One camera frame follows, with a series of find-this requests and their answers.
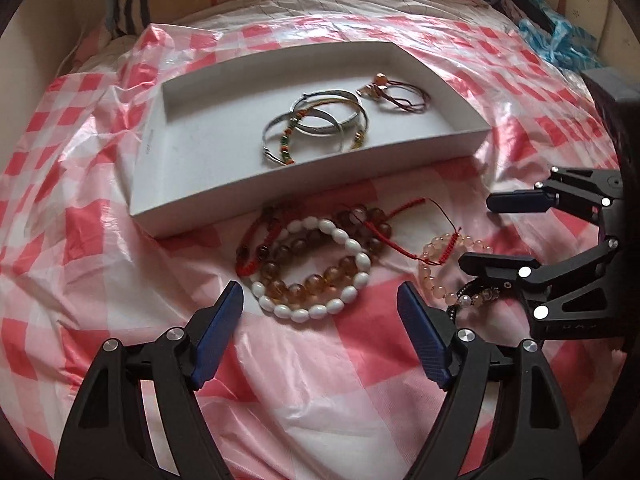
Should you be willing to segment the blue plastic bag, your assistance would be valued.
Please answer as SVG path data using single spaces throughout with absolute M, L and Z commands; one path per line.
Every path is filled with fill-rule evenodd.
M 565 18 L 552 21 L 552 32 L 545 32 L 528 18 L 518 22 L 518 31 L 526 44 L 540 58 L 561 70 L 579 73 L 602 67 L 597 53 L 596 38 Z

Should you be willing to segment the red white checkered plastic sheet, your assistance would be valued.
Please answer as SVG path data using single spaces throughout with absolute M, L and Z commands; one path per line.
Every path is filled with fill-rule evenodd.
M 252 53 L 331 41 L 390 40 L 451 84 L 488 121 L 471 159 L 439 162 L 305 195 L 305 216 L 363 202 L 397 210 L 393 239 L 423 249 L 453 226 L 476 247 L 546 261 L 593 240 L 562 212 L 493 226 L 493 184 L 529 184 L 549 162 L 615 160 L 584 85 L 544 62 L 514 32 L 439 18 L 303 16 L 232 32 L 155 26 L 113 68 L 58 78 L 1 179 L 1 406 L 26 448 L 51 469 L 64 418 L 104 339 L 142 341 L 205 307 L 232 278 L 252 214 L 152 240 L 128 214 L 142 122 L 160 84 Z M 293 309 L 331 307 L 296 324 L 251 299 L 201 404 L 243 479 L 391 479 L 405 470 L 442 393 L 420 374 L 392 302 L 406 278 L 451 290 L 452 264 L 423 271 L 390 249 L 367 286 L 341 300 L 352 269 L 334 242 L 278 257 Z

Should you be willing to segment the gold thread beaded bangle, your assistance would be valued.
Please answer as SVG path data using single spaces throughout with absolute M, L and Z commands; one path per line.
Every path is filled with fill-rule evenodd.
M 346 119 L 338 120 L 329 111 L 330 106 L 348 107 L 352 114 Z M 285 123 L 280 134 L 279 154 L 275 155 L 267 145 L 267 133 L 275 125 Z M 367 111 L 359 101 L 342 98 L 324 98 L 306 105 L 296 105 L 288 112 L 273 118 L 262 132 L 262 154 L 279 166 L 293 165 L 291 155 L 292 135 L 295 131 L 314 138 L 340 137 L 340 151 L 344 148 L 346 133 L 352 133 L 351 151 L 362 148 L 369 131 L 370 119 Z

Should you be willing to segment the white shallow cardboard tray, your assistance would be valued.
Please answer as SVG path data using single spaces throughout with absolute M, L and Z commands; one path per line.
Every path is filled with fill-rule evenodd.
M 129 211 L 164 237 L 287 197 L 472 155 L 489 125 L 387 41 L 254 53 L 163 82 Z

